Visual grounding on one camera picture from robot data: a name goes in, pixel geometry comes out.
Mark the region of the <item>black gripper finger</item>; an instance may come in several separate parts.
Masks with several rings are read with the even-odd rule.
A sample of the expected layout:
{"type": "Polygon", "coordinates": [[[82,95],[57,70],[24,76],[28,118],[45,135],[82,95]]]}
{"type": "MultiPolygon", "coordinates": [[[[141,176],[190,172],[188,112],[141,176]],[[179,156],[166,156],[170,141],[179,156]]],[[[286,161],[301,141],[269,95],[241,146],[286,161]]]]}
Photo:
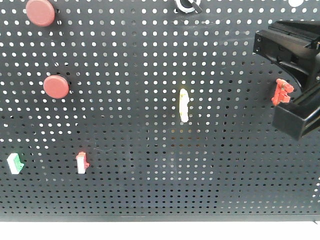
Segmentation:
{"type": "Polygon", "coordinates": [[[320,22],[278,20],[256,32],[253,52],[275,63],[302,91],[320,82],[320,22]]]}
{"type": "Polygon", "coordinates": [[[297,141],[319,128],[320,85],[314,85],[289,103],[276,106],[272,126],[297,141]]]}

